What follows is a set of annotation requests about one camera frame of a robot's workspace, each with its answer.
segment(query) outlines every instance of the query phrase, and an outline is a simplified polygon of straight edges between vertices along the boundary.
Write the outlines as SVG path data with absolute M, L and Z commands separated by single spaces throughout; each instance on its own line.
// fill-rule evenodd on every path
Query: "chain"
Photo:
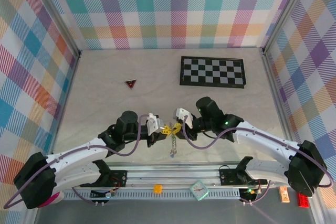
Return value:
M 173 129 L 173 124 L 169 123 L 169 127 L 171 129 Z M 176 150 L 177 144 L 176 144 L 176 137 L 175 137 L 175 135 L 172 133 L 171 136 L 172 136 L 172 149 L 170 150 L 170 157 L 173 158 L 174 155 L 177 153 L 177 150 Z

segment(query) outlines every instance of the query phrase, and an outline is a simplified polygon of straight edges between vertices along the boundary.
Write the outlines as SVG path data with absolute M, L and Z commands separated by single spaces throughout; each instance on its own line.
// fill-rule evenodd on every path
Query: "red triangle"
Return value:
M 130 80 L 130 81 L 126 81 L 125 83 L 130 89 L 133 89 L 135 82 L 136 80 Z

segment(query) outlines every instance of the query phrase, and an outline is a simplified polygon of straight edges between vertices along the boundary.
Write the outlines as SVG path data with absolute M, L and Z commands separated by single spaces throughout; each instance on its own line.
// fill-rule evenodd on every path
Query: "teal alarm clock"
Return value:
M 197 200 L 202 200 L 209 194 L 209 189 L 206 188 L 206 186 L 200 180 L 190 187 L 190 191 Z

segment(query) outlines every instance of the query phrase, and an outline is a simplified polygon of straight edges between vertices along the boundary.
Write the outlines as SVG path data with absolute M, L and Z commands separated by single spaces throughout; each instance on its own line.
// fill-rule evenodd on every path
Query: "checkerboard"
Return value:
M 181 58 L 180 85 L 243 89 L 245 84 L 242 59 Z

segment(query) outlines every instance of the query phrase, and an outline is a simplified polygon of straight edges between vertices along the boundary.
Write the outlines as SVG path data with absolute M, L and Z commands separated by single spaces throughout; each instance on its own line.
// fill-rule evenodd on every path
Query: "small orange block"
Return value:
M 162 193 L 162 185 L 154 185 L 153 193 L 161 194 Z
M 279 186 L 279 192 L 280 192 L 280 197 L 281 197 L 281 202 L 282 203 L 289 203 L 289 195 L 288 195 L 288 190 L 286 186 Z

